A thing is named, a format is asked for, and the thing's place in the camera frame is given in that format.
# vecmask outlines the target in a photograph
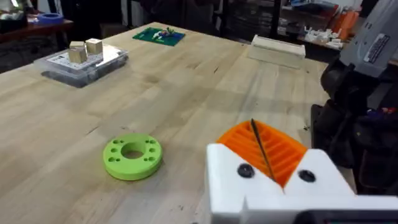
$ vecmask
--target butcher block tabletop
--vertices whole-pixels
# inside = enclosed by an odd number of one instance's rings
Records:
[[[151,23],[104,39],[129,52],[124,67],[84,87],[30,64],[0,74],[1,223],[208,222],[206,145],[254,118],[310,147],[310,107],[323,104],[325,63],[281,67],[246,57],[248,45],[173,27],[175,46],[134,40]],[[163,149],[159,170],[111,177],[103,149],[145,133]]]

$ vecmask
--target wooden cube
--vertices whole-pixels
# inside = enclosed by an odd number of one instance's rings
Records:
[[[83,63],[87,61],[85,48],[72,48],[68,50],[69,61],[73,63]]]
[[[87,52],[89,54],[100,54],[102,53],[102,40],[88,39],[86,40]]]
[[[72,41],[70,42],[69,48],[74,49],[74,48],[83,48],[85,47],[85,43],[83,41]]]

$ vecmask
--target orange ribbed part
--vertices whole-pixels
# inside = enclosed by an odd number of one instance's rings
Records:
[[[284,187],[307,149],[290,136],[264,123],[255,122],[275,181],[281,187]],[[270,172],[250,121],[245,121],[231,128],[217,140],[217,143],[224,144],[242,159],[270,177]]]

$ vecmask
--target black screw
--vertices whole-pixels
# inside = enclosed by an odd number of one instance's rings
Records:
[[[254,169],[249,164],[241,164],[238,167],[238,174],[244,178],[251,178],[254,176]]]
[[[300,170],[298,172],[298,176],[309,183],[314,183],[317,178],[315,178],[315,174],[309,170]]]

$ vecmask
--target green ring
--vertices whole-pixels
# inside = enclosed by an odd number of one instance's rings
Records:
[[[138,158],[129,159],[123,154],[142,152]],[[162,162],[162,147],[147,134],[127,134],[110,140],[105,146],[103,160],[106,171],[121,180],[139,180],[152,175]]]

